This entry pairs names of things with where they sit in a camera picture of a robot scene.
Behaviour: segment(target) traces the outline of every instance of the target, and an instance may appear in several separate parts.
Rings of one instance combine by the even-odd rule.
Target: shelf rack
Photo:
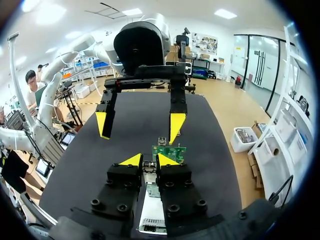
[[[293,52],[290,46],[290,35],[287,27],[284,27],[285,39],[286,39],[286,68],[283,76],[283,82],[281,86],[281,95],[279,101],[275,107],[274,113],[270,118],[265,130],[263,131],[261,137],[254,144],[251,150],[248,152],[248,155],[254,154],[257,164],[259,166],[259,170],[261,173],[265,198],[268,199],[272,193],[276,193],[280,186],[285,183],[285,181],[293,175],[292,186],[288,198],[288,200],[294,195],[294,193],[298,190],[301,179],[304,176],[304,171],[302,168],[306,169],[305,166],[308,165],[308,154],[310,152],[307,151],[305,156],[301,158],[299,164],[295,164],[292,160],[290,151],[289,151],[289,142],[283,142],[280,135],[278,134],[275,127],[275,120],[279,116],[280,111],[286,105],[290,110],[293,110],[296,115],[298,115],[302,121],[297,122],[303,129],[306,129],[306,134],[310,136],[311,139],[309,141],[314,140],[315,129],[312,125],[310,119],[307,117],[305,112],[301,109],[298,102],[292,99],[289,94],[286,92],[288,83],[289,83],[289,74],[290,74],[290,65],[295,61],[298,65],[303,65],[308,69],[308,63],[305,59],[299,56],[297,53]],[[261,147],[261,143],[266,140],[266,138],[274,137],[276,143],[278,144],[279,149],[281,150],[281,155],[277,157],[271,158],[269,161],[265,163],[262,157],[259,154],[259,148]],[[277,205],[282,204],[283,199],[280,199],[277,202]]]

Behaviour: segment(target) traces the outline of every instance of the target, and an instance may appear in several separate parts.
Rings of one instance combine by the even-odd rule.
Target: laptop
[[[35,101],[36,101],[36,105],[38,107],[40,106],[42,93],[44,92],[46,87],[47,87],[47,85],[43,86],[42,88],[40,88],[38,91],[35,92]]]

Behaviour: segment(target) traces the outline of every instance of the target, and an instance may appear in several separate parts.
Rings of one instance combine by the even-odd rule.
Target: black work surface
[[[242,208],[238,180],[224,134],[207,100],[186,95],[187,117],[174,146],[186,147],[184,161],[192,181],[207,201],[210,217],[233,216]],[[55,219],[68,217],[70,208],[90,212],[113,163],[143,153],[152,159],[152,145],[169,132],[170,94],[123,92],[118,95],[110,140],[100,138],[93,114],[69,145],[42,194],[40,207]],[[139,194],[139,224],[146,188]]]

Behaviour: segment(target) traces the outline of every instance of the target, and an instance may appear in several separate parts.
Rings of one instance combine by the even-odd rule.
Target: bolt
[[[128,211],[128,206],[125,205],[125,204],[120,204],[120,205],[117,206],[116,209],[117,209],[119,212],[124,213],[124,212]]]
[[[176,213],[180,210],[179,205],[172,204],[168,207],[168,211],[171,213]]]
[[[114,181],[108,179],[108,180],[105,182],[105,184],[111,186],[112,184],[114,184]]]
[[[123,184],[126,188],[129,188],[132,186],[132,183],[130,181],[126,181],[124,184]]]
[[[191,180],[187,180],[187,181],[184,182],[184,184],[187,185],[187,186],[190,186],[190,185],[192,185],[192,181]]]
[[[205,200],[201,199],[196,203],[196,205],[199,207],[205,207],[207,205],[207,202]]]
[[[239,212],[239,219],[245,220],[247,218],[247,213],[245,211]]]
[[[165,183],[165,186],[168,187],[168,188],[171,188],[171,187],[173,187],[174,185],[175,185],[175,184],[174,184],[173,182],[171,182],[171,181],[168,181],[168,182]]]
[[[92,205],[93,207],[99,206],[100,203],[101,203],[101,202],[99,201],[99,199],[93,199],[93,200],[91,201],[91,205]]]

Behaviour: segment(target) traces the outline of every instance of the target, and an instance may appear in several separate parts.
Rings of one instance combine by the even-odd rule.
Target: green circuit board
[[[155,162],[157,160],[157,154],[163,154],[171,160],[182,164],[184,162],[184,157],[182,154],[185,153],[186,150],[186,147],[152,146],[152,160]]]

